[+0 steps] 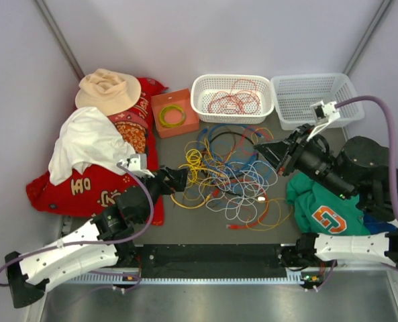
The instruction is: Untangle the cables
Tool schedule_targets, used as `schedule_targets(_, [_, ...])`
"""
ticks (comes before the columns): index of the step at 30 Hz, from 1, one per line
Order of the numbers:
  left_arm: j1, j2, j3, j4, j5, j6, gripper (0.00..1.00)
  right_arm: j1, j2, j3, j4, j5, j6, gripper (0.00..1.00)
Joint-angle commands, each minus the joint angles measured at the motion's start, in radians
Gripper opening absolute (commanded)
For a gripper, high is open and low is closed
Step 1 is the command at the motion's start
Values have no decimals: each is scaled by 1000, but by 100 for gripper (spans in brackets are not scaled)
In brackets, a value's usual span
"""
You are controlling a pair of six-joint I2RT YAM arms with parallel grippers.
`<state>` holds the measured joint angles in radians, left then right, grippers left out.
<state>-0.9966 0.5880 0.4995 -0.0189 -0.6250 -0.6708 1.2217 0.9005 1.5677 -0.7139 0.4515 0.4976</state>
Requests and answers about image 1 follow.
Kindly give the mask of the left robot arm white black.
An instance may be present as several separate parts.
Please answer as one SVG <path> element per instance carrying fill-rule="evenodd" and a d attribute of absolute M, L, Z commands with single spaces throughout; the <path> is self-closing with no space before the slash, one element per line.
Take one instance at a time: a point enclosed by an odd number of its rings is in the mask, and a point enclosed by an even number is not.
<path fill-rule="evenodd" d="M 150 171 L 131 160 L 119 162 L 117 167 L 135 184 L 113 205 L 46 247 L 6 255 L 2 270 L 14 308 L 32 305 L 58 285 L 84 273 L 132 264 L 136 258 L 133 240 L 150 227 L 156 202 L 163 195 L 184 191 L 187 185 L 186 168 Z"/>

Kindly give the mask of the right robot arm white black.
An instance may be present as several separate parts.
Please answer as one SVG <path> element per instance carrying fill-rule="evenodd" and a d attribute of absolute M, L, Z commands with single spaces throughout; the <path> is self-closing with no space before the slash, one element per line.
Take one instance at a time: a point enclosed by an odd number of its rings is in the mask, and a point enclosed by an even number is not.
<path fill-rule="evenodd" d="M 288 176 L 298 170 L 341 201 L 358 197 L 358 210 L 393 225 L 396 230 L 344 236 L 336 212 L 328 206 L 320 207 L 315 219 L 330 233 L 302 233 L 294 246 L 281 249 L 281 265 L 329 266 L 338 260 L 362 260 L 398 270 L 398 220 L 390 196 L 388 148 L 356 136 L 342 146 L 338 155 L 333 155 L 328 141 L 320 134 L 313 135 L 313 130 L 312 125 L 301 125 L 289 137 L 258 143 L 254 149 L 277 174 Z"/>

